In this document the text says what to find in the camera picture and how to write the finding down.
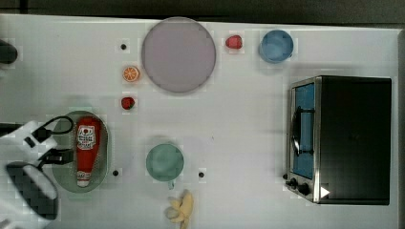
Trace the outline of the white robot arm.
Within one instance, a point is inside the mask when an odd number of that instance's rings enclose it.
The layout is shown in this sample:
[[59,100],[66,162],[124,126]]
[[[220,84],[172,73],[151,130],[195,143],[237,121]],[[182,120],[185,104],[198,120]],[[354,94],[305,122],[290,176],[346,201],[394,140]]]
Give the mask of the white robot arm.
[[1,229],[45,229],[57,219],[58,190],[47,164],[72,162],[72,149],[59,149],[36,121],[1,125]]

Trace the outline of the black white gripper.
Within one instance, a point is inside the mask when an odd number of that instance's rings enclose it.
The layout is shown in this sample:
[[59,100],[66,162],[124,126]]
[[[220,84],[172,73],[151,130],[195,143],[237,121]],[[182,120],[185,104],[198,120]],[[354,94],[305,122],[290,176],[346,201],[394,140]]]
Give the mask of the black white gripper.
[[58,149],[55,135],[69,134],[74,127],[71,119],[68,119],[69,128],[62,131],[49,130],[48,121],[40,125],[37,121],[30,121],[11,133],[11,142],[22,150],[26,161],[35,161],[37,164],[63,165],[74,160],[73,149]]

